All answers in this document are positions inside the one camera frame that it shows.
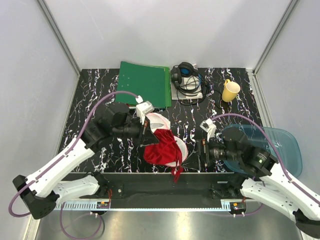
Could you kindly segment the red bra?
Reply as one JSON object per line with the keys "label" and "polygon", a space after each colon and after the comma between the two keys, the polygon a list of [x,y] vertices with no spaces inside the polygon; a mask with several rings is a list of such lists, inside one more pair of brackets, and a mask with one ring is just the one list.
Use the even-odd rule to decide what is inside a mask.
{"label": "red bra", "polygon": [[176,143],[171,130],[158,128],[154,132],[154,135],[159,140],[159,143],[145,147],[143,154],[144,160],[149,164],[159,166],[164,166],[168,163],[174,162],[175,165],[171,170],[171,174],[174,176],[174,182],[176,183],[183,172],[182,151]]}

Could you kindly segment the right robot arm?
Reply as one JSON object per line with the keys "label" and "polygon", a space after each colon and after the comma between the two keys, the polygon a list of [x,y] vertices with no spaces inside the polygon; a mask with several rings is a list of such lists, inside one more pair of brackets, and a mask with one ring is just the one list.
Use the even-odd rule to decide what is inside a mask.
{"label": "right robot arm", "polygon": [[225,184],[211,185],[214,198],[240,196],[261,202],[291,219],[305,234],[320,237],[320,196],[282,168],[280,159],[253,144],[237,125],[226,127],[222,143],[200,139],[195,151],[182,163],[185,169],[201,170],[215,161],[234,162],[234,175]]}

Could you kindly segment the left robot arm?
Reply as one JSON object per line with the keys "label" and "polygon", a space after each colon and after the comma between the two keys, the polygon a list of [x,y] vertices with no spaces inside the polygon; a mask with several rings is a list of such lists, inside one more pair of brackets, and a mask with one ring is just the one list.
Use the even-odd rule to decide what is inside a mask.
{"label": "left robot arm", "polygon": [[62,182],[75,167],[91,158],[113,138],[137,139],[140,146],[158,144],[151,130],[147,114],[154,107],[148,101],[136,106],[136,117],[130,115],[125,103],[113,102],[101,105],[94,118],[86,121],[80,138],[71,143],[41,169],[28,176],[18,175],[13,185],[35,220],[51,213],[66,201],[83,196],[105,198],[110,192],[110,182],[100,173],[87,173],[84,177]]}

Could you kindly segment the white pink mesh laundry bag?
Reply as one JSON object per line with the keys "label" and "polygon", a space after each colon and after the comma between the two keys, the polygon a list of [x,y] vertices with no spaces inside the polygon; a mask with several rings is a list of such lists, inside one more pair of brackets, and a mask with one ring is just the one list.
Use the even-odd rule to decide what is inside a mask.
{"label": "white pink mesh laundry bag", "polygon": [[[171,130],[171,122],[165,118],[164,116],[158,114],[158,113],[149,113],[146,115],[148,119],[150,120],[150,128],[151,131],[154,133],[157,129],[165,129],[165,130]],[[179,137],[174,135],[174,139],[180,148],[182,152],[182,162],[187,159],[188,156],[188,149],[185,142],[180,139]],[[165,166],[174,168],[175,163],[170,162],[167,163]]]}

